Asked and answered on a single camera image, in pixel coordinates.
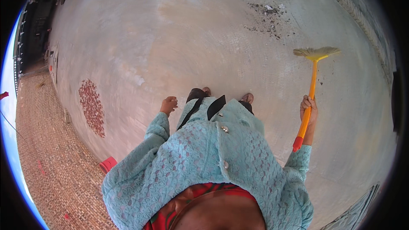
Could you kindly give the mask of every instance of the shoe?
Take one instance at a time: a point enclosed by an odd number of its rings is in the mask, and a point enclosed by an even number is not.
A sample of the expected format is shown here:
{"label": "shoe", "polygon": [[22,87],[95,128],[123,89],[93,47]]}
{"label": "shoe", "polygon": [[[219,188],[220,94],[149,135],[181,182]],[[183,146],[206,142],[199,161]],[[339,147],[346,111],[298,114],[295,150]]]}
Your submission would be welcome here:
{"label": "shoe", "polygon": [[210,92],[210,88],[208,87],[203,88],[202,91],[204,91],[209,97],[212,95],[212,93]]}
{"label": "shoe", "polygon": [[245,94],[242,98],[241,101],[247,102],[248,104],[252,104],[254,101],[254,96],[251,93]]}

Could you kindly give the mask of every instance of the brick wall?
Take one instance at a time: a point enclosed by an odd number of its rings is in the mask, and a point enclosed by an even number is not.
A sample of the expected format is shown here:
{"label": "brick wall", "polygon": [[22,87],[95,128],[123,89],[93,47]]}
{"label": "brick wall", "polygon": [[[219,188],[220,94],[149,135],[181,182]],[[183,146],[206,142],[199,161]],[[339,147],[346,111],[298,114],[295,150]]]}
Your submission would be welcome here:
{"label": "brick wall", "polygon": [[[44,85],[36,85],[46,80]],[[115,229],[102,201],[98,161],[64,121],[49,73],[22,77],[18,152],[28,190],[50,229]]]}
{"label": "brick wall", "polygon": [[356,23],[371,41],[374,49],[378,53],[378,60],[382,65],[385,78],[391,91],[393,71],[396,69],[395,51],[392,47],[391,38],[387,31],[387,25],[385,23],[381,25],[381,21],[384,21],[384,17],[377,8],[375,0],[337,1],[352,16],[352,18],[355,19]]}

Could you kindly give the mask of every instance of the orange broom handle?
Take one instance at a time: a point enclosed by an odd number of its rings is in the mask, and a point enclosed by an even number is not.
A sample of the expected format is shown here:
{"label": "orange broom handle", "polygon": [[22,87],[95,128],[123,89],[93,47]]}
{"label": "orange broom handle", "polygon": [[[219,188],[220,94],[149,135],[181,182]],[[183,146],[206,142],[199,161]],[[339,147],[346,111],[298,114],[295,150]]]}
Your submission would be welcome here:
{"label": "orange broom handle", "polygon": [[[318,60],[313,61],[313,76],[311,77],[310,93],[308,94],[312,99],[314,99],[315,94],[315,81],[317,79],[317,64]],[[303,120],[301,121],[300,129],[298,130],[297,137],[295,138],[294,144],[292,145],[292,150],[296,152],[301,148],[304,141],[304,135],[307,131],[308,122],[310,120],[311,107],[307,108],[304,112]]]}

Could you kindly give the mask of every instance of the small broom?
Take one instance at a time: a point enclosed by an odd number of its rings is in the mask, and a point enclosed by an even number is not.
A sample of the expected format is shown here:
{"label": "small broom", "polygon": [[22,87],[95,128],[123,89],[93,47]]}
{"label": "small broom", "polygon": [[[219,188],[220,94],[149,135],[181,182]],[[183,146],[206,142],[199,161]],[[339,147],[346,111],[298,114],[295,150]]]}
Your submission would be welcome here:
{"label": "small broom", "polygon": [[[317,65],[318,61],[321,59],[325,59],[328,56],[340,53],[341,50],[335,47],[321,47],[320,49],[294,49],[293,53],[296,56],[304,56],[305,58],[311,60],[313,62],[313,76],[311,77],[311,85],[310,85],[310,93],[308,94],[312,99],[314,99],[315,94],[315,80],[317,79]],[[311,107],[307,108],[304,112],[303,120],[301,121],[301,126],[298,131],[297,137],[295,138],[294,144],[292,145],[292,150],[296,152],[299,150],[303,144],[305,131],[307,130],[308,122],[310,120],[311,115]]]}

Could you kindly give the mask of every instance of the red plastic bucket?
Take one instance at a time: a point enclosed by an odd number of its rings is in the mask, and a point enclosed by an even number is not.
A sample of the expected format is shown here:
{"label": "red plastic bucket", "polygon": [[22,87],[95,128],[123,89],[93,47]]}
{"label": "red plastic bucket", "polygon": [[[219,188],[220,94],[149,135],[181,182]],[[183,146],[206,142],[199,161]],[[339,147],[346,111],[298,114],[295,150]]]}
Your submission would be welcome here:
{"label": "red plastic bucket", "polygon": [[103,162],[99,163],[101,170],[107,174],[117,164],[117,161],[111,156]]}

